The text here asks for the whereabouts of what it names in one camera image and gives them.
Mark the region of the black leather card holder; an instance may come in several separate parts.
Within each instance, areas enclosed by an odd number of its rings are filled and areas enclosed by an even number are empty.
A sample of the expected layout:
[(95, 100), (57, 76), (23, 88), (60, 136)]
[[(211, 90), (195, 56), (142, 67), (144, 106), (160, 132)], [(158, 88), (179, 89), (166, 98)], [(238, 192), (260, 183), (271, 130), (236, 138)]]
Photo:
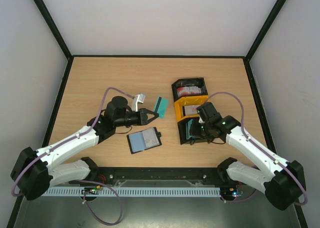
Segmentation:
[[(159, 146), (161, 146), (162, 145), (162, 142), (161, 142), (162, 134), (157, 130), (156, 127), (152, 127), (152, 128), (155, 129), (156, 135), (158, 136), (158, 139), (160, 141)], [(140, 153), (140, 152), (152, 149), (152, 148), (146, 149), (146, 145), (145, 145), (142, 131), (134, 132), (134, 133), (128, 134), (126, 136), (131, 154), (136, 154), (136, 153)]]

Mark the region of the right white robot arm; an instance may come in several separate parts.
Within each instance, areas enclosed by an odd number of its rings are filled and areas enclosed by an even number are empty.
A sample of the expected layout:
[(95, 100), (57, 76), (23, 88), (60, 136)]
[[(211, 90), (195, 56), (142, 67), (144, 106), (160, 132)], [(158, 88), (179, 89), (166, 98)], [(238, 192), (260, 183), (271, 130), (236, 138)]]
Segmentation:
[(220, 139), (245, 155), (255, 167), (229, 157), (217, 167), (218, 179), (244, 183), (265, 195), (277, 209), (284, 211), (306, 191), (303, 166), (289, 162), (252, 137), (234, 117), (222, 117), (211, 102), (197, 107), (199, 116), (191, 125), (194, 137), (213, 141)]

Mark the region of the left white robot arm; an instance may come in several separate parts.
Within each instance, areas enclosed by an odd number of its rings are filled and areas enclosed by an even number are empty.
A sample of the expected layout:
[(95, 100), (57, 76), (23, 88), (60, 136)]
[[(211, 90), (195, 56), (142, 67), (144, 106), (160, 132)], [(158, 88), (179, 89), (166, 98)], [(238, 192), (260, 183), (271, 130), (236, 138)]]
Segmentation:
[(10, 174), (14, 181), (11, 194), (32, 201), (50, 187), (73, 180), (92, 179), (97, 173), (97, 166), (90, 158), (73, 163), (65, 161), (109, 139), (118, 127), (146, 126), (159, 117), (154, 111), (139, 108), (141, 103), (139, 95), (134, 97), (132, 106), (128, 105), (125, 97), (115, 96), (106, 109), (100, 110), (74, 134), (37, 150), (31, 147), (23, 149)]

